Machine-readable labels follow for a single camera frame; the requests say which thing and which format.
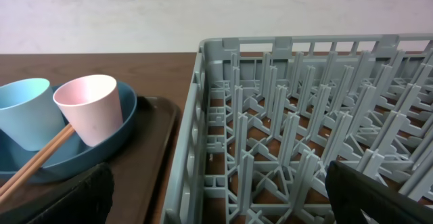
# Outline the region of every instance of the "cup rim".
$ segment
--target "cup rim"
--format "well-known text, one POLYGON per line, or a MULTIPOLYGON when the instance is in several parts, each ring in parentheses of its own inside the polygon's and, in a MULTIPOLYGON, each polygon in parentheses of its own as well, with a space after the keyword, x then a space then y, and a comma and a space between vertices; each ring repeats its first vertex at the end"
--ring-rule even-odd
POLYGON ((31 80, 43 80, 43 81, 46 81, 46 82, 48 82, 48 83, 47 83, 47 87, 46 87, 42 92, 40 92, 38 95, 36 95, 35 97, 33 97, 33 98, 31 98, 31 99, 28 99, 28 100, 26 100, 25 102, 21 102, 21 103, 19 103, 19 104, 15 104, 15 105, 13 105, 13 106, 8 106, 8 107, 5 107, 5 108, 0 108, 0 111, 2 111, 2 110, 8 110, 8 109, 11 109, 11 108, 15 108, 15 107, 18 107, 18 106, 24 105, 24 104, 26 104, 26 103, 28 103, 28 102, 31 102, 32 100, 37 99, 37 98, 40 97, 42 94, 44 94, 44 92, 46 92, 47 89, 51 88, 51 83, 49 82, 48 79, 44 79, 44 78, 29 78, 29 79, 21 79, 21 80, 19 80, 19 81, 14 81, 14 82, 10 82, 10 83, 8 83, 8 84, 6 84, 6 85, 2 85, 2 86, 0 86, 0 90, 1 90, 1 89, 4 89, 5 87, 12 86, 13 84, 16 84, 16 83, 22 83, 22 82, 24 82, 24 81, 31 81, 31 80))
POLYGON ((106 74, 92 74, 92 75, 82 76, 82 77, 79 77, 79 78, 76 78, 76 79, 72 79, 71 81, 68 81, 67 83, 64 83, 62 86, 58 87, 58 88, 54 91, 54 94, 53 94, 53 101, 54 101, 57 105, 59 105, 59 106, 63 106, 63 107, 86 106, 86 105, 93 104, 93 103, 95 103, 95 102, 98 102, 98 101, 102 100, 102 99, 105 98, 107 95, 111 94, 111 93, 113 92, 113 90, 115 90, 116 88, 117 88, 117 80, 116 80, 113 76, 106 75, 106 74), (73 105, 71 105, 71 104, 63 104, 63 103, 60 103, 58 100, 55 99, 55 97, 56 97, 56 95, 58 94, 58 92, 61 91, 62 89, 64 89, 64 88, 65 88, 66 86, 68 86, 69 84, 74 83, 74 82, 76 82, 77 80, 81 80, 81 79, 88 78, 88 77, 91 77, 91 76, 104 76, 104 77, 106 77, 106 78, 108 78, 108 79, 111 79, 111 80, 114 82, 114 83, 113 83, 114 86, 113 86, 113 88, 111 88, 107 93, 103 94, 101 97, 98 97, 97 99, 94 99, 94 100, 92 100, 92 101, 90 101, 90 102, 85 102, 85 103, 81 103, 81 104, 73 104, 73 105))

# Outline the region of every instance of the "plastic basket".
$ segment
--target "plastic basket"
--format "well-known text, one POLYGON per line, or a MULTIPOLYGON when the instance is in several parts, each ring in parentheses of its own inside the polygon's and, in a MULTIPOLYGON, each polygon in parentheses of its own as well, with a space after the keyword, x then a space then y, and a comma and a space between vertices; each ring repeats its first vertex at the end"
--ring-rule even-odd
POLYGON ((413 200, 433 200, 432 54, 433 34, 202 41, 161 223, 201 223, 205 198, 224 199, 226 223, 333 223, 329 203, 306 201, 313 192, 327 199, 333 160, 413 200), (425 48, 400 49, 408 42, 425 48), (271 52, 241 52, 261 43, 271 52), (206 174, 217 158, 223 170, 206 174), (279 203, 256 203, 263 191, 279 203))

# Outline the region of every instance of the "light blue cup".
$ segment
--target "light blue cup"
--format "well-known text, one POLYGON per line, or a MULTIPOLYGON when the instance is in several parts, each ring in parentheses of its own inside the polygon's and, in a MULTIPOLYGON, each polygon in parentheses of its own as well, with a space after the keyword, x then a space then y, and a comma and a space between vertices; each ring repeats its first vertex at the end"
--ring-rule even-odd
POLYGON ((0 129, 25 150, 42 149, 64 127, 47 79, 24 79, 0 87, 0 129))

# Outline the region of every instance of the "brown tray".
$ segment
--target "brown tray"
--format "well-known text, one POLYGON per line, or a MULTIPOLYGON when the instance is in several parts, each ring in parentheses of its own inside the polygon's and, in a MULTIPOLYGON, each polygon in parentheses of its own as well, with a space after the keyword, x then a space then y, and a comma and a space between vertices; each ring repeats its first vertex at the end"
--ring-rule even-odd
MULTIPOLYGON (((163 97, 139 98, 139 103, 145 106, 137 110, 137 124, 129 142, 107 160, 114 175, 114 194, 106 223, 144 222, 167 144, 179 118, 179 108, 163 97)), ((0 213, 33 200, 58 184, 25 185, 0 206, 0 213)))

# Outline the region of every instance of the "cup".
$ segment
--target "cup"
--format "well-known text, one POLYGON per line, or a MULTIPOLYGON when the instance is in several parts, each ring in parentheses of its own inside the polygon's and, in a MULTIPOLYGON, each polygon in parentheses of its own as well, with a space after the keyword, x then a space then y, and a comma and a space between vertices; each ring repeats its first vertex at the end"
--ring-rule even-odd
POLYGON ((62 85, 54 102, 88 146, 96 146, 123 124, 117 81, 108 75, 84 76, 62 85))
POLYGON ((0 129, 25 150, 42 149, 64 127, 47 79, 24 79, 0 87, 0 129))

